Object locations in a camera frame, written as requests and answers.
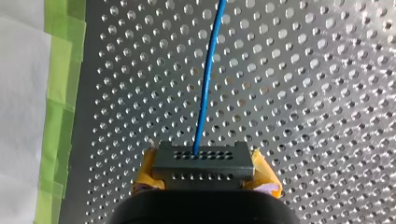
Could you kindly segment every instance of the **hole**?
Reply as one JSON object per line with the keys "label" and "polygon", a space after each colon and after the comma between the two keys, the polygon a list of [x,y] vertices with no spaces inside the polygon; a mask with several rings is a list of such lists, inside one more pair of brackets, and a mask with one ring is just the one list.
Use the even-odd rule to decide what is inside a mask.
{"label": "hole", "polygon": [[235,46],[236,49],[241,49],[244,47],[244,42],[241,39],[237,39],[233,45]]}
{"label": "hole", "polygon": [[238,106],[241,107],[241,106],[244,106],[247,102],[245,100],[241,99],[241,100],[238,100],[236,103],[238,104]]}
{"label": "hole", "polygon": [[198,38],[200,39],[206,39],[207,38],[207,31],[206,30],[200,30],[198,32]]}
{"label": "hole", "polygon": [[233,78],[232,77],[226,77],[224,79],[224,82],[226,85],[233,85]]}
{"label": "hole", "polygon": [[194,52],[195,58],[201,58],[204,55],[201,49],[196,49]]}
{"label": "hole", "polygon": [[186,13],[188,15],[192,15],[193,12],[194,12],[194,9],[190,4],[187,4],[186,6],[184,6],[184,13]]}
{"label": "hole", "polygon": [[241,120],[241,116],[239,116],[239,115],[233,116],[233,122],[239,122],[240,120]]}
{"label": "hole", "polygon": [[192,85],[192,84],[189,84],[189,85],[187,86],[187,91],[188,91],[188,92],[195,91],[195,86]]}
{"label": "hole", "polygon": [[202,12],[202,17],[204,18],[204,20],[210,20],[212,18],[212,11],[210,9],[205,9]]}
{"label": "hole", "polygon": [[134,21],[136,19],[136,13],[132,10],[128,11],[127,13],[128,20]]}
{"label": "hole", "polygon": [[230,21],[231,21],[231,18],[230,18],[230,16],[229,15],[227,15],[227,14],[224,14],[223,15],[223,17],[221,18],[221,22],[223,23],[223,24],[228,24],[228,23],[230,23]]}
{"label": "hole", "polygon": [[294,9],[292,7],[289,7],[288,9],[286,9],[285,14],[286,18],[290,19],[294,16]]}
{"label": "hole", "polygon": [[168,48],[168,41],[165,39],[160,40],[160,48],[167,49]]}
{"label": "hole", "polygon": [[172,27],[172,23],[169,20],[163,21],[163,29],[164,30],[170,30]]}
{"label": "hole", "polygon": [[265,12],[267,12],[267,13],[272,13],[272,12],[274,12],[274,10],[275,10],[275,5],[274,5],[274,3],[268,3],[268,4],[265,6]]}
{"label": "hole", "polygon": [[239,8],[239,7],[236,7],[234,10],[233,10],[233,14],[235,14],[235,16],[237,16],[237,15],[239,15],[239,14],[241,14],[241,8]]}
{"label": "hole", "polygon": [[260,25],[259,32],[260,32],[261,35],[267,33],[268,32],[268,26],[266,24]]}
{"label": "hole", "polygon": [[285,29],[282,29],[282,30],[280,30],[280,31],[278,32],[279,39],[283,39],[283,38],[285,38],[287,35],[288,35],[288,31],[285,30]]}
{"label": "hole", "polygon": [[236,60],[235,58],[232,58],[230,60],[230,67],[236,67],[238,65],[238,60]]}
{"label": "hole", "polygon": [[154,19],[152,18],[152,16],[147,15],[146,18],[145,18],[145,23],[147,25],[152,25],[152,23],[154,23]]}
{"label": "hole", "polygon": [[384,22],[384,30],[389,30],[392,27],[391,21]]}
{"label": "hole", "polygon": [[180,26],[180,33],[183,35],[187,35],[189,33],[190,29],[189,26],[186,24],[183,24]]}
{"label": "hole", "polygon": [[313,13],[308,13],[305,16],[305,22],[306,23],[311,23],[315,20],[315,15]]}
{"label": "hole", "polygon": [[260,44],[257,44],[253,47],[253,53],[257,54],[262,52],[262,46]]}
{"label": "hole", "polygon": [[255,0],[247,0],[246,1],[247,8],[253,8],[255,5],[256,5],[256,1]]}
{"label": "hole", "polygon": [[173,0],[167,0],[165,6],[169,10],[175,9],[175,2]]}
{"label": "hole", "polygon": [[307,39],[306,34],[301,34],[298,36],[298,43],[303,44],[306,42],[306,39]]}
{"label": "hole", "polygon": [[244,82],[242,83],[242,89],[244,90],[250,90],[251,84],[250,82]]}
{"label": "hole", "polygon": [[241,29],[247,29],[249,26],[249,22],[246,19],[241,20],[241,22],[239,22],[239,25],[241,27]]}
{"label": "hole", "polygon": [[225,43],[225,36],[224,35],[219,35],[218,36],[218,43],[219,44],[224,44]]}
{"label": "hole", "polygon": [[252,72],[256,71],[256,64],[250,63],[250,64],[247,66],[247,71],[248,71],[249,73],[252,73]]}

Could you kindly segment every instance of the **blue cable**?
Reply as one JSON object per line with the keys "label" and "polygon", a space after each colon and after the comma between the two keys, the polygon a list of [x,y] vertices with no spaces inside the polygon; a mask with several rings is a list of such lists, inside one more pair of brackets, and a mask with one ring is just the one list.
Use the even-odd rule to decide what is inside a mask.
{"label": "blue cable", "polygon": [[195,133],[195,142],[193,146],[194,155],[197,155],[199,152],[202,133],[204,131],[207,96],[209,94],[210,71],[212,70],[212,57],[215,54],[217,38],[221,25],[221,17],[224,14],[226,4],[227,4],[227,0],[219,0],[218,12],[216,13],[216,18],[215,21],[213,22],[213,30],[212,33],[210,34],[209,48],[207,50],[206,61],[205,61],[204,82],[202,85],[201,110],[199,111],[198,127],[197,127],[197,132]]}

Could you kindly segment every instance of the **white paper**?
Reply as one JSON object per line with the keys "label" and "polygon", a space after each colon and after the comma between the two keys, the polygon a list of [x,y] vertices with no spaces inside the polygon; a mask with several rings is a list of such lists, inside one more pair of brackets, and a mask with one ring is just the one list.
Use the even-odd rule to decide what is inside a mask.
{"label": "white paper", "polygon": [[44,0],[0,0],[0,17],[44,31]]}
{"label": "white paper", "polygon": [[51,36],[0,18],[0,223],[35,218]]}

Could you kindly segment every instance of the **gray panel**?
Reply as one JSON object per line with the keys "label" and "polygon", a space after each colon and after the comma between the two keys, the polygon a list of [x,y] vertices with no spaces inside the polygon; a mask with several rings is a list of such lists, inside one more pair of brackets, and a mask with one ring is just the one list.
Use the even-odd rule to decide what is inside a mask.
{"label": "gray panel", "polygon": [[[216,1],[87,1],[61,223],[105,223],[143,150],[191,145]],[[229,0],[204,145],[247,141],[302,223],[396,220],[393,1]]]}

